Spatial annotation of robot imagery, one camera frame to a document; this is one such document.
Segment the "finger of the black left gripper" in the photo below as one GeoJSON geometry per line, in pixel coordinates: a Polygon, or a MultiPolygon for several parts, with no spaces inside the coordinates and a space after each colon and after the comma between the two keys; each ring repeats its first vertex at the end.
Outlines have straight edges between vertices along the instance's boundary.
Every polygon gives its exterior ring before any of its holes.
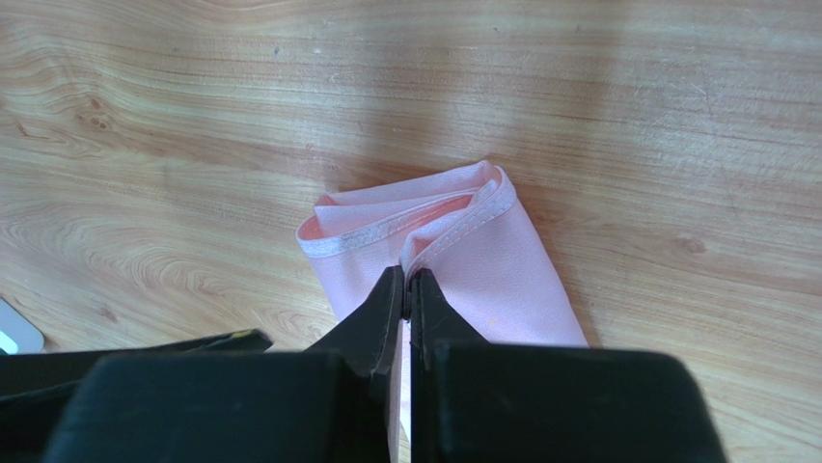
{"type": "Polygon", "coordinates": [[[206,351],[263,352],[272,345],[273,342],[263,331],[253,329],[144,348],[3,355],[1,442],[46,443],[77,386],[106,356],[206,351]]]}

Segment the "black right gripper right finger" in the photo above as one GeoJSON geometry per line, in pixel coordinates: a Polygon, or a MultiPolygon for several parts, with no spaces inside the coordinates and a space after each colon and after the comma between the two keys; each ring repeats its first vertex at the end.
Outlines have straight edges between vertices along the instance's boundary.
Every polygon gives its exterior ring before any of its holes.
{"type": "Polygon", "coordinates": [[[408,288],[411,328],[411,460],[441,462],[449,453],[448,371],[450,346],[486,339],[447,301],[430,269],[417,271],[408,288]]]}

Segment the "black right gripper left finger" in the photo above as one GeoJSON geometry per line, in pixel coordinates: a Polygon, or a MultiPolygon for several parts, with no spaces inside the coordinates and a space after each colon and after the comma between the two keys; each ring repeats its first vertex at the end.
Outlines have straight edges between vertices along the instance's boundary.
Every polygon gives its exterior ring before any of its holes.
{"type": "Polygon", "coordinates": [[[365,301],[308,348],[334,360],[334,462],[398,461],[404,297],[402,268],[385,268],[365,301]]]}

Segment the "pink cloth napkin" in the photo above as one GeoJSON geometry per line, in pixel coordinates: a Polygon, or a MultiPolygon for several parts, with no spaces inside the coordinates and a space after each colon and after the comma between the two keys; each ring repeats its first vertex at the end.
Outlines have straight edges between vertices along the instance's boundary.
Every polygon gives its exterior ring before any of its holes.
{"type": "MultiPolygon", "coordinates": [[[[408,288],[430,269],[447,301],[486,342],[450,346],[449,453],[441,462],[573,462],[583,425],[561,394],[578,375],[587,340],[562,282],[506,172],[489,162],[320,197],[297,230],[338,324],[385,268],[404,273],[399,419],[411,433],[408,288]]],[[[286,460],[334,462],[334,360],[308,348],[293,385],[307,414],[307,448],[286,460]]]]}

